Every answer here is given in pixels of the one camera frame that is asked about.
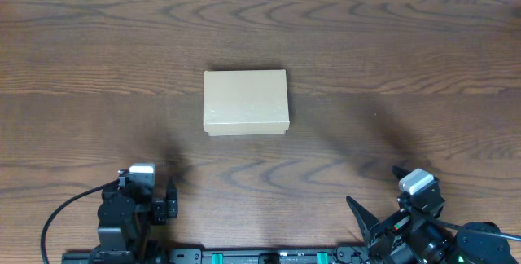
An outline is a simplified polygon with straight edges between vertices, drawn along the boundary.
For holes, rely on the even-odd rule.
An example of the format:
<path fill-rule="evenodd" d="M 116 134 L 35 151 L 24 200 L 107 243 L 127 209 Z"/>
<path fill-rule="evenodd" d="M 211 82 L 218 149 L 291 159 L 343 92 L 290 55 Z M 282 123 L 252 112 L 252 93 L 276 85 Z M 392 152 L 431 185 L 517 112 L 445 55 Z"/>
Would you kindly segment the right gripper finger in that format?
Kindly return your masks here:
<path fill-rule="evenodd" d="M 380 221 L 351 196 L 347 196 L 346 201 L 357 220 L 364 242 L 366 244 L 372 244 L 375 241 L 376 231 L 379 229 Z"/>
<path fill-rule="evenodd" d="M 392 167 L 392 173 L 397 179 L 403 179 L 404 177 L 410 174 L 410 171 L 394 165 Z"/>

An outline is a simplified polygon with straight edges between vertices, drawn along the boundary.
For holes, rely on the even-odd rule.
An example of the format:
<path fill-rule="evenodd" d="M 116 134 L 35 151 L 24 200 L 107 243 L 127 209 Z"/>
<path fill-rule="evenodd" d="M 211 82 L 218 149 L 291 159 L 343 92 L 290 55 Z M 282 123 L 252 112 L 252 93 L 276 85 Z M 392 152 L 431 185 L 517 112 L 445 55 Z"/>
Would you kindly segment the cardboard box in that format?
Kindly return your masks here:
<path fill-rule="evenodd" d="M 285 134 L 289 126 L 284 69 L 204 73 L 203 127 L 208 135 Z"/>

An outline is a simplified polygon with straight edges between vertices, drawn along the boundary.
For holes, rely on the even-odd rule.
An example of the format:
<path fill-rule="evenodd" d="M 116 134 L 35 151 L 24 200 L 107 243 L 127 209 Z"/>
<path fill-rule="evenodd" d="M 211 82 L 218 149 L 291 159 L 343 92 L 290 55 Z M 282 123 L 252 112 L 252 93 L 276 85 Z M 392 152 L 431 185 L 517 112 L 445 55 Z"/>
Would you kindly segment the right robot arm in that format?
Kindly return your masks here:
<path fill-rule="evenodd" d="M 493 222 L 464 225 L 440 220 L 445 200 L 439 179 L 415 169 L 392 168 L 398 179 L 399 210 L 379 221 L 351 196 L 346 197 L 361 230 L 370 263 L 515 263 L 509 242 L 518 235 L 504 233 Z"/>

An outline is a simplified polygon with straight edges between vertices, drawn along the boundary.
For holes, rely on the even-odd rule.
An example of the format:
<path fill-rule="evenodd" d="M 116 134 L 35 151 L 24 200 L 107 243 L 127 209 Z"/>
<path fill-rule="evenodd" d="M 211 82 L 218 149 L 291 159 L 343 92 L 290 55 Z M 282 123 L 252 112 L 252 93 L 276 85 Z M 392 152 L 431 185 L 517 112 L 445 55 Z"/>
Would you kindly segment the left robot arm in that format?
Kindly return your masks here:
<path fill-rule="evenodd" d="M 150 238 L 153 226 L 163 226 L 178 215 L 177 188 L 170 178 L 164 197 L 154 197 L 151 176 L 121 175 L 102 192 L 98 209 L 100 245 L 90 263 L 159 263 L 169 261 L 168 252 Z"/>

